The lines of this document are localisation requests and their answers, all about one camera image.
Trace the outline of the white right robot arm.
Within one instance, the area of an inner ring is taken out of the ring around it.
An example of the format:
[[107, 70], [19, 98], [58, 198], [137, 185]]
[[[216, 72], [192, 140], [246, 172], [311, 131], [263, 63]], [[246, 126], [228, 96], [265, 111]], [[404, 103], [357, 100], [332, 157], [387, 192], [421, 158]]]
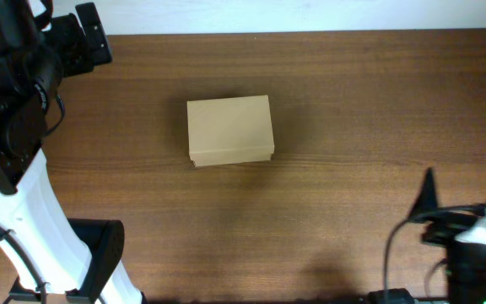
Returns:
[[486, 203], [444, 207], [439, 203], [434, 171], [424, 173], [419, 194], [408, 216], [392, 228], [386, 239], [382, 289], [369, 293], [368, 303], [435, 303], [417, 299], [405, 289], [389, 287], [389, 264], [396, 234], [408, 224], [425, 224], [421, 242], [442, 247], [445, 257], [432, 268], [445, 266], [446, 297], [443, 303], [486, 303]]

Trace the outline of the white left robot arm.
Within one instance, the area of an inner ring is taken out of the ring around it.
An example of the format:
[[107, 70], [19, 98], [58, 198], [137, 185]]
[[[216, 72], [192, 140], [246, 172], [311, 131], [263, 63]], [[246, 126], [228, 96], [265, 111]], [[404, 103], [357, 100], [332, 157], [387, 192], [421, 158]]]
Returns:
[[0, 0], [0, 248], [18, 274], [7, 302], [143, 303], [122, 263], [123, 224], [68, 218], [49, 180], [42, 146], [62, 80], [112, 61], [93, 3], [53, 8]]

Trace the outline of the brown cardboard box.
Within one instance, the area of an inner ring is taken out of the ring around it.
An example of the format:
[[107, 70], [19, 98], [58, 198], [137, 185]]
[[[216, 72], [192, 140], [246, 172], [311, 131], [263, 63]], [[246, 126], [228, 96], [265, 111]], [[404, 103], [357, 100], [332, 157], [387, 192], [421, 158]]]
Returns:
[[189, 101], [187, 122], [196, 167], [269, 161], [274, 153], [266, 95]]

